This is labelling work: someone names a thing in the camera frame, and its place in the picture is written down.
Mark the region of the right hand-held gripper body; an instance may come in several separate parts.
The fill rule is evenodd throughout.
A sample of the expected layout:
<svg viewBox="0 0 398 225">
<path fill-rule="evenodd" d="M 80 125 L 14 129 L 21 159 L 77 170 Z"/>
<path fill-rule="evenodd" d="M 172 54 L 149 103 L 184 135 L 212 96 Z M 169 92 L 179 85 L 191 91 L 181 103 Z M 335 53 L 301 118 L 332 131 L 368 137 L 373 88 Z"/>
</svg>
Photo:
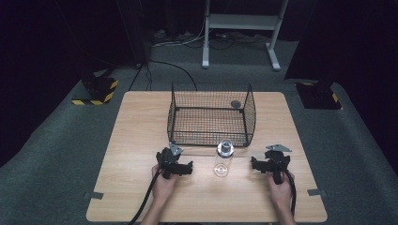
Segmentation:
<svg viewBox="0 0 398 225">
<path fill-rule="evenodd" d="M 282 144 L 273 144 L 267 146 L 265 157 L 268 159 L 270 171 L 272 172 L 273 180 L 276 185 L 281 184 L 282 172 L 287 170 L 290 162 L 290 156 L 285 156 L 284 152 L 291 152 L 291 149 Z"/>
</svg>

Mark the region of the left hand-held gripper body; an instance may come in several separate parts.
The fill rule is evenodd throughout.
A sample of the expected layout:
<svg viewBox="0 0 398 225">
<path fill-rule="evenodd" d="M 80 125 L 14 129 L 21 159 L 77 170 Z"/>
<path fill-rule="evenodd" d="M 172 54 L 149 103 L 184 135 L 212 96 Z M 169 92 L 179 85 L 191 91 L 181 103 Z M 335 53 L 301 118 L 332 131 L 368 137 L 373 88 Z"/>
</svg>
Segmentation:
<svg viewBox="0 0 398 225">
<path fill-rule="evenodd" d="M 171 142 L 168 147 L 164 147 L 157 153 L 156 159 L 165 179 L 169 179 L 172 174 L 182 175 L 184 173 L 184 166 L 178 164 L 182 152 L 182 148 Z"/>
</svg>

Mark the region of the black wire mesh basket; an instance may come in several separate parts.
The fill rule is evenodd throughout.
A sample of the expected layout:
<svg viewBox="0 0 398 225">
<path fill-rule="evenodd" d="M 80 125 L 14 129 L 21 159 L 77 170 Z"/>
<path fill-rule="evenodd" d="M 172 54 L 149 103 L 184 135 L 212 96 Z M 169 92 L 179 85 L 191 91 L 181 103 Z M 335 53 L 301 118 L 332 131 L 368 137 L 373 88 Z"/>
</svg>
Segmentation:
<svg viewBox="0 0 398 225">
<path fill-rule="evenodd" d="M 231 102 L 241 103 L 233 109 Z M 177 145 L 215 146 L 224 139 L 234 146 L 251 144 L 256 126 L 252 86 L 248 83 L 174 82 L 167 135 Z"/>
</svg>

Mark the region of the person's left hand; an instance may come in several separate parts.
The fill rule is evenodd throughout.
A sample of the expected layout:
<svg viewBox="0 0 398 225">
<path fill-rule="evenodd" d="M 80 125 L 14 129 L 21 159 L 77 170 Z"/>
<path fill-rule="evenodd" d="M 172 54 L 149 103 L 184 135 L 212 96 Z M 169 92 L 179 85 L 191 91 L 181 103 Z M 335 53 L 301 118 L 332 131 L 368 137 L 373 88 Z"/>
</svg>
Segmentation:
<svg viewBox="0 0 398 225">
<path fill-rule="evenodd" d="M 152 168 L 152 175 L 158 176 L 152 189 L 154 203 L 166 204 L 174 193 L 178 175 L 172 174 L 169 179 L 165 179 L 160 175 L 160 172 L 161 170 L 158 165 Z"/>
</svg>

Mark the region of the person's right hand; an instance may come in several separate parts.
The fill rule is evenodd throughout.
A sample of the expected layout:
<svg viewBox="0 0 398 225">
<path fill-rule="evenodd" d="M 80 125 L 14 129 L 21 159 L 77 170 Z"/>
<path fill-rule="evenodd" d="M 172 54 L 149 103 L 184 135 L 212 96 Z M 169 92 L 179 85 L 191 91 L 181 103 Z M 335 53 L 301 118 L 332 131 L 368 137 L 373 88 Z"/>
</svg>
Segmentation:
<svg viewBox="0 0 398 225">
<path fill-rule="evenodd" d="M 282 173 L 282 183 L 277 185 L 273 180 L 273 174 L 268 172 L 266 174 L 268 181 L 268 189 L 270 193 L 270 199 L 276 209 L 281 211 L 289 211 L 290 204 L 292 201 L 292 189 L 290 186 L 290 180 L 294 178 L 294 175 L 286 172 Z"/>
</svg>

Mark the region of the black yellow striped base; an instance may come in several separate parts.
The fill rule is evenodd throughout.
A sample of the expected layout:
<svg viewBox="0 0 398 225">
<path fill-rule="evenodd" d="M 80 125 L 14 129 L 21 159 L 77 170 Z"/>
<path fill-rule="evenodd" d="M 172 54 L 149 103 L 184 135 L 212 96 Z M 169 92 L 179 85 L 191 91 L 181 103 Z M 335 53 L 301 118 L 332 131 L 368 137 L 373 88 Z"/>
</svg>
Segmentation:
<svg viewBox="0 0 398 225">
<path fill-rule="evenodd" d="M 86 95 L 84 97 L 73 97 L 71 103 L 74 105 L 103 105 L 112 99 L 118 80 L 95 77 L 90 81 L 82 81 L 82 84 Z"/>
<path fill-rule="evenodd" d="M 295 86 L 305 109 L 342 109 L 337 95 L 329 87 L 320 88 L 316 83 L 310 82 L 296 82 Z"/>
</svg>

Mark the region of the white metal stand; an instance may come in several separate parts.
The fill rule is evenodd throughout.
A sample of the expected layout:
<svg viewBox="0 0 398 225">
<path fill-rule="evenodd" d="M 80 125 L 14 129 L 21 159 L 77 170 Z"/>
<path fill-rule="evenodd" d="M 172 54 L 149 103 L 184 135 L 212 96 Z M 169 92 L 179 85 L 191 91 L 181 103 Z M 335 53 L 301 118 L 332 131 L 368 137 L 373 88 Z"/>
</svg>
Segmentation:
<svg viewBox="0 0 398 225">
<path fill-rule="evenodd" d="M 282 0 L 279 13 L 277 15 L 243 15 L 243 14 L 217 14 L 210 12 L 211 0 L 205 0 L 205 33 L 202 53 L 202 68 L 209 67 L 209 33 L 211 29 L 240 29 L 240 30 L 262 30 L 271 31 L 272 36 L 265 44 L 266 51 L 272 68 L 275 71 L 281 69 L 275 44 L 283 23 L 284 13 L 287 9 L 289 0 Z"/>
</svg>

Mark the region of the dark curtain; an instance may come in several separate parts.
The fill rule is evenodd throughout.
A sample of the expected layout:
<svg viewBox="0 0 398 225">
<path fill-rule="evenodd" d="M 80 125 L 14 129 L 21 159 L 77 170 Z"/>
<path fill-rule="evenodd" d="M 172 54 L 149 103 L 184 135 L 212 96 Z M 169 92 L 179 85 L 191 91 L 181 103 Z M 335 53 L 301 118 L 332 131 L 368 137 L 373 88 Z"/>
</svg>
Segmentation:
<svg viewBox="0 0 398 225">
<path fill-rule="evenodd" d="M 398 174 L 398 0 L 316 0 L 285 77 L 340 84 Z"/>
<path fill-rule="evenodd" d="M 0 168 L 84 76 L 130 60 L 121 0 L 0 0 Z"/>
</svg>

